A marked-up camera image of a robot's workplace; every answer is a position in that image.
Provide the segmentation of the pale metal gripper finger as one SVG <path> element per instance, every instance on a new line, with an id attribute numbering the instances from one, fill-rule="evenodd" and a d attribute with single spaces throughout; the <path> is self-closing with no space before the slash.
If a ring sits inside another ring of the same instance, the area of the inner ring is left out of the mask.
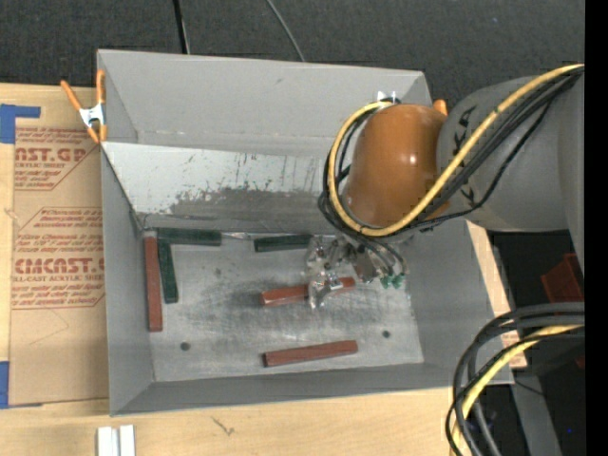
<path id="1" fill-rule="evenodd" d="M 305 256 L 306 273 L 317 275 L 336 268 L 343 257 L 343 244 L 338 238 L 313 237 Z"/>
<path id="2" fill-rule="evenodd" d="M 344 288 L 337 274 L 321 274 L 308 285 L 308 303 L 312 309 L 325 305 L 326 301 Z"/>

